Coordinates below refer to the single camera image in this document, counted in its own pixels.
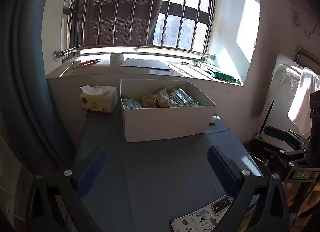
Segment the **person's right hand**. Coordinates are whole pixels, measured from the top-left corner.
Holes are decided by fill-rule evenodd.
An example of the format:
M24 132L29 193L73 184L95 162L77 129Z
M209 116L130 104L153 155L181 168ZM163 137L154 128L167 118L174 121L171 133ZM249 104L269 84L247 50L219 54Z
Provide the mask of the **person's right hand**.
M293 204L292 184L291 183L283 183L283 187L285 190L287 204L288 204L288 206L291 206ZM320 183L318 182L315 185L315 187L311 193L311 196L310 196L308 202L306 203L306 205L304 206L304 209L302 210L302 212L306 212L307 210L311 209L319 202L319 192L320 192Z

